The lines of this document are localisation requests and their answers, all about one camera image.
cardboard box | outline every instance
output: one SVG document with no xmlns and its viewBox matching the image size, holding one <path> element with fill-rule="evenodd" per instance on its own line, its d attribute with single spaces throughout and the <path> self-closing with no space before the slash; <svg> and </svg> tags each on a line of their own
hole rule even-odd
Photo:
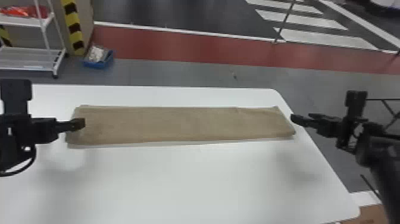
<svg viewBox="0 0 400 224">
<path fill-rule="evenodd" d="M 361 215 L 356 219 L 346 220 L 341 224 L 388 224 L 385 210 L 381 204 L 361 207 Z"/>
</svg>

red object on shelf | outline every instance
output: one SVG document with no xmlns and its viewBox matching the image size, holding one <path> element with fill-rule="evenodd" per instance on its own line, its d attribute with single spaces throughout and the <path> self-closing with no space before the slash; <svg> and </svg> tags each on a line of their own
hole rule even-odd
<svg viewBox="0 0 400 224">
<path fill-rule="evenodd" d="M 39 18 L 38 12 L 36 11 L 36 6 L 34 5 L 28 6 L 27 10 L 30 17 Z M 39 11 L 42 18 L 47 18 L 49 16 L 46 6 L 40 5 Z"/>
<path fill-rule="evenodd" d="M 39 11 L 42 18 L 48 17 L 47 7 L 40 5 Z M 28 7 L 16 7 L 16 6 L 3 7 L 0 8 L 0 13 L 10 16 L 39 18 L 38 12 L 36 11 L 36 6 L 34 5 L 30 5 Z"/>
<path fill-rule="evenodd" d="M 22 17 L 29 16 L 26 7 L 15 7 L 15 6 L 3 7 L 0 8 L 0 13 L 3 13 L 5 15 L 22 16 Z"/>
</svg>

metal pole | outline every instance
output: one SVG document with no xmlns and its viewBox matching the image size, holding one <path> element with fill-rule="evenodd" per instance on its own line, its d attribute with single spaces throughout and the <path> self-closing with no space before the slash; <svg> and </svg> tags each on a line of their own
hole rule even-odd
<svg viewBox="0 0 400 224">
<path fill-rule="evenodd" d="M 42 36 L 43 39 L 45 41 L 45 46 L 47 49 L 47 53 L 49 55 L 49 64 L 53 65 L 53 59 L 52 59 L 52 55 L 51 55 L 51 50 L 50 50 L 50 44 L 49 44 L 49 40 L 47 39 L 47 34 L 46 34 L 46 27 L 43 24 L 43 17 L 42 17 L 42 13 L 40 12 L 40 8 L 39 8 L 39 3 L 38 0 L 33 0 L 33 2 L 35 2 L 35 6 L 36 6 L 36 13 L 39 19 L 39 24 L 40 24 L 40 30 L 42 31 Z M 54 70 L 54 66 L 52 66 L 52 71 L 53 71 L 53 75 L 55 75 L 55 70 Z"/>
<path fill-rule="evenodd" d="M 64 48 L 65 48 L 65 45 L 64 45 L 64 38 L 63 38 L 63 35 L 61 34 L 60 25 L 58 24 L 57 18 L 56 18 L 56 16 L 55 16 L 53 4 L 51 3 L 51 0 L 47 0 L 47 3 L 48 3 L 48 5 L 49 5 L 49 7 L 50 7 L 51 12 L 54 13 L 54 18 L 53 18 L 53 20 L 54 20 L 54 23 L 55 23 L 55 28 L 57 29 L 58 36 L 60 37 L 61 46 L 62 46 L 62 48 L 64 49 Z"/>
<path fill-rule="evenodd" d="M 276 43 L 276 42 L 278 41 L 278 38 L 279 38 L 279 36 L 280 36 L 280 33 L 282 32 L 283 28 L 285 27 L 286 21 L 288 20 L 288 17 L 289 17 L 289 15 L 290 15 L 290 13 L 292 12 L 292 9 L 293 9 L 293 6 L 295 5 L 295 3 L 296 3 L 296 0 L 292 0 L 292 3 L 290 4 L 289 9 L 287 10 L 285 19 L 282 21 L 282 25 L 280 26 L 279 31 L 278 31 L 278 33 L 276 34 L 274 43 Z"/>
</svg>

red floor stripe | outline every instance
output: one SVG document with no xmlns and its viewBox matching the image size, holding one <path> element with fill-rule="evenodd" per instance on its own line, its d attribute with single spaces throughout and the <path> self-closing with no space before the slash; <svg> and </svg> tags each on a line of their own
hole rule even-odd
<svg viewBox="0 0 400 224">
<path fill-rule="evenodd" d="M 117 58 L 400 74 L 400 57 L 349 48 L 105 26 L 95 27 L 93 41 Z"/>
</svg>

white table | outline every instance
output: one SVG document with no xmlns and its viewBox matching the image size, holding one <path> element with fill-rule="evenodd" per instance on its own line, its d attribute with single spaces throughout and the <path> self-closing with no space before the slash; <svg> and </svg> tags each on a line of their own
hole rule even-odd
<svg viewBox="0 0 400 224">
<path fill-rule="evenodd" d="M 68 120 L 80 104 L 290 108 L 272 89 L 34 85 L 35 117 Z M 291 140 L 67 149 L 39 147 L 0 179 L 0 223 L 327 223 L 358 216 L 306 131 Z"/>
</svg>

